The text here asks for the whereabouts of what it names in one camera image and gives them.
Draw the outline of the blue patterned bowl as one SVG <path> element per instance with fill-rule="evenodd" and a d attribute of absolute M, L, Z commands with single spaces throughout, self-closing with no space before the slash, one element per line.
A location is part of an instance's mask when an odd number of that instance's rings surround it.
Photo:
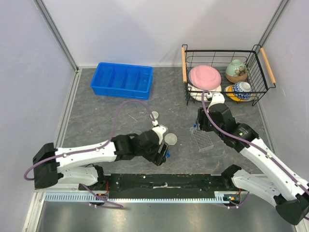
<path fill-rule="evenodd" d="M 247 82 L 237 82 L 232 86 L 232 91 L 240 100 L 249 100 L 251 97 L 251 85 Z"/>

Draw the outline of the green brown ceramic bowl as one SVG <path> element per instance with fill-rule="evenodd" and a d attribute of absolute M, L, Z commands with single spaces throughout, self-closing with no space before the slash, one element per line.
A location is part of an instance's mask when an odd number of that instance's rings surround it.
<path fill-rule="evenodd" d="M 246 81 L 248 77 L 247 66 L 239 59 L 234 59 L 227 66 L 225 76 L 231 83 Z"/>

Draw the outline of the white bowl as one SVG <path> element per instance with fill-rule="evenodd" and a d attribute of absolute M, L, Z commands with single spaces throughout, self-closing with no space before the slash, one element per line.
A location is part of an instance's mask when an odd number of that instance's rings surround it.
<path fill-rule="evenodd" d="M 202 91 L 203 91 L 202 89 L 196 88 L 195 86 L 188 84 L 188 90 L 189 90 L 190 96 L 193 99 L 199 102 L 202 100 Z M 212 98 L 213 94 L 219 93 L 221 91 L 222 91 L 221 86 L 218 86 L 216 89 L 209 90 L 208 93 L 204 94 L 204 101 L 209 101 Z"/>

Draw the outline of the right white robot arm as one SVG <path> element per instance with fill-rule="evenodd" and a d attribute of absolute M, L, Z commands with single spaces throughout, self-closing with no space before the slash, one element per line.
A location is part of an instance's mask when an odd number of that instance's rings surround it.
<path fill-rule="evenodd" d="M 221 178 L 222 187 L 246 190 L 275 207 L 288 223 L 298 225 L 309 218 L 309 182 L 285 165 L 249 125 L 235 121 L 224 103 L 200 107 L 197 126 L 212 131 L 228 146 L 249 159 L 268 180 L 258 180 L 242 168 L 232 165 L 230 174 Z"/>

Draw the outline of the clear acrylic tube rack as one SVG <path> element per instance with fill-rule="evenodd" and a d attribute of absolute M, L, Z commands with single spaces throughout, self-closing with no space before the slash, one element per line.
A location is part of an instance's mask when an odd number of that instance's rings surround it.
<path fill-rule="evenodd" d="M 214 147 L 213 142 L 206 131 L 198 130 L 197 127 L 191 127 L 190 133 L 197 144 L 199 152 L 204 152 Z"/>

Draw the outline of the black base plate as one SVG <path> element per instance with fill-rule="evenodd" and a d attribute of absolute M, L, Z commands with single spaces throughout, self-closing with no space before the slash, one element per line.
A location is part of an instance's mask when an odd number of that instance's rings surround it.
<path fill-rule="evenodd" d="M 89 188 L 112 198 L 211 197 L 216 191 L 238 192 L 232 181 L 211 174 L 107 174 Z"/>

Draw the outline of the blue plastic divided bin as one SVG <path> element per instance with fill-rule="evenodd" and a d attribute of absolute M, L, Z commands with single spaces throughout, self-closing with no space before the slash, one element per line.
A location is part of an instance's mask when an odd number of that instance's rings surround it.
<path fill-rule="evenodd" d="M 101 62 L 90 87 L 96 95 L 148 100 L 152 80 L 153 67 Z"/>

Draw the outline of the yellow bowl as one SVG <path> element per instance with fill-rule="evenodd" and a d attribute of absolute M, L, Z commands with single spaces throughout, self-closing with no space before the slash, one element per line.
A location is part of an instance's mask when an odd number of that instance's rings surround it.
<path fill-rule="evenodd" d="M 244 102 L 244 100 L 239 99 L 238 97 L 236 97 L 236 95 L 232 92 L 232 85 L 229 85 L 225 88 L 225 94 L 226 96 L 228 96 L 231 100 L 235 101 L 235 102 Z"/>

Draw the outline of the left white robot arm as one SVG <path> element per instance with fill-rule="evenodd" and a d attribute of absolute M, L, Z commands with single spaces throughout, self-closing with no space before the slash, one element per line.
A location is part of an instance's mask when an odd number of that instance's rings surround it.
<path fill-rule="evenodd" d="M 56 184 L 84 184 L 95 190 L 106 185 L 103 169 L 89 164 L 116 162 L 143 157 L 160 166 L 166 161 L 167 131 L 157 126 L 141 134 L 118 135 L 111 141 L 72 148 L 44 144 L 33 157 L 34 187 L 46 189 Z"/>

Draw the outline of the pink plate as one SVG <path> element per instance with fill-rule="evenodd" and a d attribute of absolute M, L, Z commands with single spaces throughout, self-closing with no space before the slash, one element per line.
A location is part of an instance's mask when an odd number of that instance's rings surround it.
<path fill-rule="evenodd" d="M 216 89 L 222 81 L 219 72 L 208 65 L 193 67 L 189 72 L 189 80 L 192 85 L 203 90 Z"/>

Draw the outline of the small white crucible cup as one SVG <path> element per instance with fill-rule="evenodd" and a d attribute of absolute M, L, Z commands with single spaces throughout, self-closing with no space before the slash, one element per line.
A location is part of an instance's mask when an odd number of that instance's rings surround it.
<path fill-rule="evenodd" d="M 158 118 L 158 112 L 157 111 L 152 111 L 152 115 L 153 115 L 155 120 Z"/>

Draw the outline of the white evaporating dish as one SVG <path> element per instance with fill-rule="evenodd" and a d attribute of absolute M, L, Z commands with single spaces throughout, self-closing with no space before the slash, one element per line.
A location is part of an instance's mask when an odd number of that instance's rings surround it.
<path fill-rule="evenodd" d="M 168 133 L 164 137 L 164 141 L 168 145 L 175 145 L 177 143 L 177 136 L 174 133 Z"/>

